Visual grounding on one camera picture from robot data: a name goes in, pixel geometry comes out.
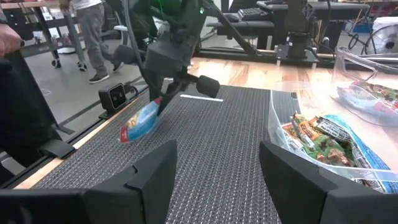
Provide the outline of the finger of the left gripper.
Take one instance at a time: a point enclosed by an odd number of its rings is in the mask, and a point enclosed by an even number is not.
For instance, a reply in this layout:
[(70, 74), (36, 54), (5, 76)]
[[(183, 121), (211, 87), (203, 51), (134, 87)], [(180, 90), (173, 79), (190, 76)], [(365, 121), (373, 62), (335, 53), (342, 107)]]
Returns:
[(217, 80), (204, 75), (196, 77), (187, 73), (180, 78), (173, 78), (173, 82), (168, 85), (166, 92), (160, 93), (161, 100), (157, 115), (159, 116), (161, 114), (177, 93), (185, 91), (191, 83), (196, 84), (199, 93), (209, 96), (210, 98), (216, 98), (220, 90), (220, 83)]
[(149, 72), (149, 97), (151, 101), (154, 101), (156, 98), (163, 97), (162, 93), (162, 85), (164, 82), (164, 77), (155, 72)]

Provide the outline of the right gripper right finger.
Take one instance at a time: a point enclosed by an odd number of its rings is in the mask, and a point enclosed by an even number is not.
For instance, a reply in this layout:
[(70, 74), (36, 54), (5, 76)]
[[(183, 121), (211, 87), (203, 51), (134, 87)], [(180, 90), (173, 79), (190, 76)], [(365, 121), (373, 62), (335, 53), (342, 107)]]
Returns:
[(334, 174), (271, 142), (259, 162), (282, 223), (397, 224), (397, 195)]

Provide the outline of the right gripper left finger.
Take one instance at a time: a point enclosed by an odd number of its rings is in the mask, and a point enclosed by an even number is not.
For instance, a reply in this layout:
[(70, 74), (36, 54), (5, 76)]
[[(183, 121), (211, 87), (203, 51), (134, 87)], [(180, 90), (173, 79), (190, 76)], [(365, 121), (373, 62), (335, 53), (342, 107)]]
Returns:
[(164, 223), (177, 168), (177, 142), (89, 189), (1, 191), (1, 223)]

